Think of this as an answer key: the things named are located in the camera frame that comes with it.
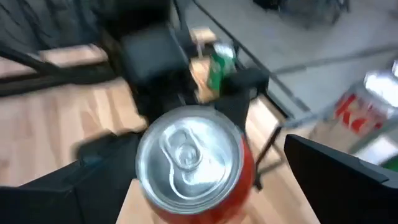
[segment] light wood surface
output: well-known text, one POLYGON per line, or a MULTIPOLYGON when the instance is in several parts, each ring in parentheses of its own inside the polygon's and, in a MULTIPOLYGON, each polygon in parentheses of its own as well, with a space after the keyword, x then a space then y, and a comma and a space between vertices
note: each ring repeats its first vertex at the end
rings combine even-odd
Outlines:
MULTIPOLYGON (((208 29, 193 33, 195 40, 214 39, 208 29)), ((67 66, 70 63, 106 60, 93 47, 44 52, 42 58, 67 66)), ((1 75, 28 70, 0 61, 1 75)), ((203 101, 213 98, 205 85, 208 60, 193 60, 192 74, 203 101)), ((252 103, 246 129, 254 156, 278 122, 265 98, 252 103)), ((73 145, 110 129, 142 129, 145 121, 136 113, 122 80, 96 86, 63 86, 0 100, 0 185, 18 186, 73 161, 73 145)), ((272 149, 263 165, 277 160, 272 149)), ((264 190, 251 192, 244 210, 231 223, 318 223, 287 164, 262 178, 264 190)), ((131 183, 118 224, 163 223, 149 209, 138 181, 131 183)))

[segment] wooden floor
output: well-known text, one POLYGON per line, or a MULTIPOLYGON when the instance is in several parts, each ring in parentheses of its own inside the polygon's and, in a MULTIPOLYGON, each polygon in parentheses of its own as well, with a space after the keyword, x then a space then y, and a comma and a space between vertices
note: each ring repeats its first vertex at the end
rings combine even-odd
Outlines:
MULTIPOLYGON (((90 58, 93 51, 98 53, 98 49, 83 48, 75 55, 63 51, 46 56, 55 63, 71 58, 78 62, 80 57, 90 58)), ((213 97, 204 87, 207 65, 206 60, 195 60, 192 64, 192 73, 201 86, 198 94, 203 100, 213 97)), ((0 62, 2 75, 25 69, 5 60, 0 62)), ((278 116, 271 111, 265 99, 250 107, 246 130, 255 156, 278 122, 278 116)), ((105 129, 142 129, 145 121, 137 115, 126 84, 116 80, 2 99, 0 125, 0 185, 18 186, 71 163, 76 142, 105 129)), ((263 165, 277 159, 273 149, 263 165)), ((265 175, 262 183, 264 190, 253 189, 244 210, 231 223, 318 223, 287 164, 265 175)), ((122 223, 163 223, 146 204, 139 182, 131 183, 118 219, 118 224, 122 223)))

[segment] gray floor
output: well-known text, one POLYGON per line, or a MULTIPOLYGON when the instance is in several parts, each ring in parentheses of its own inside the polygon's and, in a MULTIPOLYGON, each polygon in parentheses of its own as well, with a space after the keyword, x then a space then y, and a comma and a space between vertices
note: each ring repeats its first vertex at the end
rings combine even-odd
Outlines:
MULTIPOLYGON (((396 0, 352 0, 351 13, 342 14, 334 26, 310 30, 276 13, 265 12, 251 0, 198 1, 271 71, 368 48, 398 45, 396 0)), ((222 39, 225 37, 195 6, 188 8, 187 17, 190 27, 208 26, 222 39)), ((398 50, 278 77, 297 98, 316 111, 334 102, 352 83, 362 79, 366 71, 385 68, 397 54, 398 50)), ((270 83, 270 91, 293 114, 301 113, 274 82, 270 83)))

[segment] green can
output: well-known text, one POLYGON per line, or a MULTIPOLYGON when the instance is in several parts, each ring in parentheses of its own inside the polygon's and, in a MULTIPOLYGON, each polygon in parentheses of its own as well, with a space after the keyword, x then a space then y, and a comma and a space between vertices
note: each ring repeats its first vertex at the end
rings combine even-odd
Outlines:
POLYGON ((235 71, 236 54, 233 47, 226 43, 215 43, 214 53, 210 56, 210 70, 207 86, 219 92, 222 79, 235 71))

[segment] pull tab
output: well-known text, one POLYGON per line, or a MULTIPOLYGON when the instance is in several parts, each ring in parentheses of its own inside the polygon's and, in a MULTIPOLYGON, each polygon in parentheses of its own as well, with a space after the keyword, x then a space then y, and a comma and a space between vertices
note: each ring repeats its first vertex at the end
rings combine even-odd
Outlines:
POLYGON ((172 134, 164 134, 160 140, 162 150, 167 153, 172 162, 185 171, 194 170, 203 158, 203 146, 190 128, 184 127, 175 130, 172 134), (170 137, 182 132, 185 141, 177 146, 170 145, 170 137))

